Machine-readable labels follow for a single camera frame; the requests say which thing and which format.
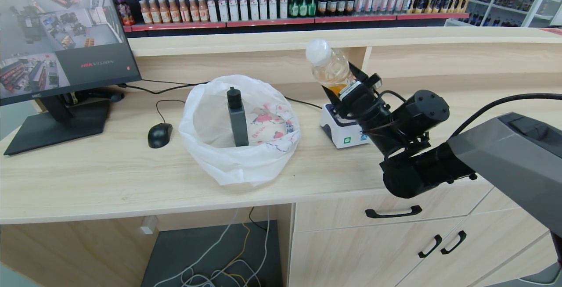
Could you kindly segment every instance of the computer monitor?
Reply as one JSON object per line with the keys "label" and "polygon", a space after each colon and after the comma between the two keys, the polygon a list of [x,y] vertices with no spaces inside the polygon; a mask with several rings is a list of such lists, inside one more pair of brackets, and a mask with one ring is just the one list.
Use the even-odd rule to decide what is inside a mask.
{"label": "computer monitor", "polygon": [[67,108],[60,94],[139,81],[112,0],[0,0],[0,105],[39,99],[6,150],[101,133],[109,101]]}

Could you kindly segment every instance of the counter top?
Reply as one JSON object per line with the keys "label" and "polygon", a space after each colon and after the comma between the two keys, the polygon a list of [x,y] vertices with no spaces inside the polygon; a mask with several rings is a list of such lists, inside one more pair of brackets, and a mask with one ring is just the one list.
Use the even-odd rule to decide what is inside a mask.
{"label": "counter top", "polygon": [[332,47],[441,43],[562,43],[562,35],[515,27],[402,27],[130,38],[135,57],[305,49],[313,38]]}
{"label": "counter top", "polygon": [[[277,88],[295,99],[327,102],[315,83]],[[404,96],[431,89],[446,99],[451,117],[430,131],[432,144],[437,145],[482,105],[514,93],[562,93],[562,79],[554,74],[414,77],[407,82],[389,79],[385,89]],[[301,141],[277,179],[259,187],[220,187],[183,147],[177,130],[181,103],[159,105],[174,131],[166,147],[148,147],[148,130],[161,122],[156,101],[186,95],[181,90],[163,95],[128,93],[112,106],[103,134],[2,157],[0,223],[110,219],[386,192],[379,151],[373,145],[335,149],[319,127],[319,109],[299,103],[291,104],[301,122]],[[399,104],[393,97],[387,102]],[[560,102],[544,100],[498,106],[476,123],[508,111],[562,127]],[[5,150],[13,136],[0,141],[0,149]]]}

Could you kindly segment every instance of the computer mouse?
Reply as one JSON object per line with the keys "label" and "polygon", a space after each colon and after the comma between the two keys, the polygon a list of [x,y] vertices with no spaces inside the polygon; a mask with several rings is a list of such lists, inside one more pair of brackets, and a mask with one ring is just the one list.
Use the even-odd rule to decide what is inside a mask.
{"label": "computer mouse", "polygon": [[159,123],[154,125],[148,131],[148,146],[152,149],[158,149],[170,142],[172,134],[172,125],[170,123]]}

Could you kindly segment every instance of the robotic arm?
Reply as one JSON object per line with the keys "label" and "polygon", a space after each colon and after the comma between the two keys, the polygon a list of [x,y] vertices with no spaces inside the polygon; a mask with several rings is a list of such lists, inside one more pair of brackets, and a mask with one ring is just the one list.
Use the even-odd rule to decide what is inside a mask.
{"label": "robotic arm", "polygon": [[[560,94],[506,97],[481,109],[441,145],[430,147],[428,131],[446,121],[449,106],[442,97],[419,90],[409,99],[382,91],[377,74],[368,77],[349,64],[356,81],[339,96],[324,88],[334,110],[354,119],[385,156],[383,181],[393,195],[411,198],[441,183],[482,175],[552,233],[562,267],[562,131],[535,119],[507,113],[461,131],[491,107],[518,99],[562,100]],[[386,93],[403,103],[394,111],[382,99]]]}

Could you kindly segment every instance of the hikvision logo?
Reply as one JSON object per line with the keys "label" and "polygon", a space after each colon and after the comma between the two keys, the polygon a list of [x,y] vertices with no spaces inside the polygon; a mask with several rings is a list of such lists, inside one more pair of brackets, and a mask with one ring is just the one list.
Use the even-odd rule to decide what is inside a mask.
{"label": "hikvision logo", "polygon": [[115,63],[115,61],[113,61],[113,60],[100,61],[100,62],[94,62],[94,63],[82,63],[82,65],[80,67],[81,68],[97,67],[99,65],[111,65],[113,63]]}

